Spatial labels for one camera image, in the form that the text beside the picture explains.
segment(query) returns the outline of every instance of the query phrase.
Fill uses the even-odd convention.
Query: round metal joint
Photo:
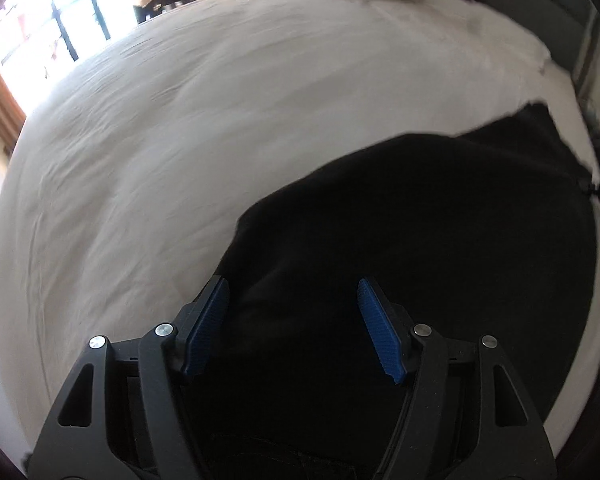
[[[413,331],[420,337],[431,335],[431,327],[429,325],[425,325],[424,323],[414,326]]]
[[[107,342],[107,340],[104,339],[104,336],[97,335],[96,337],[92,337],[89,340],[89,346],[91,348],[95,348],[95,349],[102,348],[104,346],[104,343],[106,343],[106,342]]]
[[[173,325],[169,323],[162,323],[155,327],[155,335],[159,335],[160,337],[164,337],[173,332]]]
[[[482,338],[482,344],[487,348],[496,348],[496,346],[498,346],[498,340],[492,335],[486,335]]]

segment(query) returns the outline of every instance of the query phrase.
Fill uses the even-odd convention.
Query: headboard
[[[585,58],[589,24],[594,16],[589,0],[478,0],[506,14],[533,32],[549,48],[553,60],[574,74]]]

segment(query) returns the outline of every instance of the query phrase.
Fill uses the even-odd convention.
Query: black garment
[[[364,276],[447,338],[496,336],[546,417],[592,297],[579,178],[546,107],[529,105],[461,137],[395,137],[252,206],[218,266],[232,299],[189,399],[212,468],[234,452],[257,469],[261,442],[287,450],[281,462],[308,454],[352,466],[333,478],[370,478],[404,390],[358,311]]]

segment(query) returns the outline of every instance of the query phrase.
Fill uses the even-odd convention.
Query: mattress
[[[457,135],[545,101],[595,178],[570,78],[389,0],[203,0],[77,66],[27,119],[0,197],[0,373],[32,444],[90,337],[192,300],[251,204],[402,132]],[[546,421],[557,452],[600,362],[595,293]]]

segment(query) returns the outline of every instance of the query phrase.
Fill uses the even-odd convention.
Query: textured blue pad
[[[227,280],[220,280],[187,338],[186,357],[182,366],[182,373],[186,377],[200,375],[205,369],[211,344],[218,334],[228,305],[229,285]]]
[[[407,370],[402,364],[402,345],[382,303],[366,279],[358,283],[358,307],[382,368],[394,378],[396,384],[401,384],[407,376]]]

